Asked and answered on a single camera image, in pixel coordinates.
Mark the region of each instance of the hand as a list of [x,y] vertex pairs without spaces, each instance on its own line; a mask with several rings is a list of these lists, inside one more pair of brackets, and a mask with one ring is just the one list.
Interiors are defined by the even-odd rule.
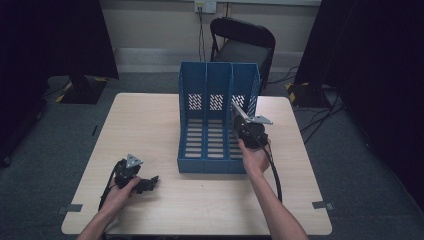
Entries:
[[[266,151],[270,152],[271,141],[268,139],[269,144],[265,146]],[[243,153],[244,169],[249,176],[261,175],[269,167],[269,160],[265,152],[260,150],[251,150],[244,146],[242,139],[239,139],[238,145]]]
[[112,179],[110,183],[110,192],[106,197],[106,200],[100,209],[107,213],[111,220],[109,223],[113,222],[118,215],[118,213],[125,207],[125,204],[133,194],[133,188],[140,182],[141,178],[135,177],[122,189],[119,189],[115,185],[115,178]]

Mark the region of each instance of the blue file organizer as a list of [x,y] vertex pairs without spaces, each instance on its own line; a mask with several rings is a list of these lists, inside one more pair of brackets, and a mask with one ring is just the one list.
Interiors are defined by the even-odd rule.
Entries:
[[256,64],[181,63],[179,75],[180,173],[243,174],[232,134],[231,102],[254,116],[260,87]]

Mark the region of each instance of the person's left arm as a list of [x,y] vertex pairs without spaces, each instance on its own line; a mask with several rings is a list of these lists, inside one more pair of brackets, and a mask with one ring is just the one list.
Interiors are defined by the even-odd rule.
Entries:
[[122,189],[115,186],[115,179],[112,180],[111,189],[100,211],[87,224],[77,240],[100,239],[103,232],[110,223],[115,220],[118,213],[124,208],[132,189],[140,182],[139,177],[131,181]]

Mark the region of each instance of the wall socket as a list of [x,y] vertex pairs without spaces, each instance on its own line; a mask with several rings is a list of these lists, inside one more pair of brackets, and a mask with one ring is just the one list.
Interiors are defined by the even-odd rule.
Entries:
[[194,1],[194,12],[216,13],[216,1]]

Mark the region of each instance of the chair backrest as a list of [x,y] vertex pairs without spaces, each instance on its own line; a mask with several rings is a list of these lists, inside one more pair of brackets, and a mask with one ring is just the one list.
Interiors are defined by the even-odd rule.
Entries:
[[274,35],[261,25],[255,25],[229,17],[221,17],[211,22],[210,29],[214,45],[216,44],[215,35],[217,35],[238,42],[267,47],[272,50],[275,48]]

